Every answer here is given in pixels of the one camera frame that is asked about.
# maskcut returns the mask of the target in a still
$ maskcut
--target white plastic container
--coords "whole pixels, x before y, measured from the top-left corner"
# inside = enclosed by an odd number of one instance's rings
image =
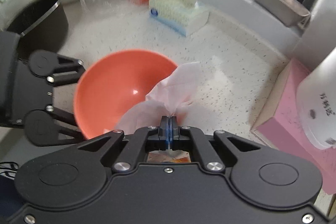
[[[321,150],[336,147],[336,48],[301,82],[296,102],[310,142]]]

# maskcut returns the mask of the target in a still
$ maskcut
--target pot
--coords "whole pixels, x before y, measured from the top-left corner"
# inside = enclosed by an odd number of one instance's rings
[[[35,50],[59,51],[68,34],[68,20],[60,0],[37,0],[15,17],[7,31],[21,36],[18,56],[28,59]]]

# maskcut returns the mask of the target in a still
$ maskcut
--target metal tray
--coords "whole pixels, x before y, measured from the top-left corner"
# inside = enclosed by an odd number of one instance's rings
[[[275,15],[286,27],[310,18],[310,12],[297,0],[255,0]]]

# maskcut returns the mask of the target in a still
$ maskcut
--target wall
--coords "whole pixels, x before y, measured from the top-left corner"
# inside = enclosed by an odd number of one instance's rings
[[[314,69],[336,47],[336,0],[318,0],[309,27],[293,50],[310,69]]]

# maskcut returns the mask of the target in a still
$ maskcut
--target bowl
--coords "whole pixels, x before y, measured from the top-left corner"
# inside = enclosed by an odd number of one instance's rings
[[[115,129],[119,119],[176,68],[168,57],[142,49],[114,52],[93,64],[80,78],[73,102],[84,137]]]

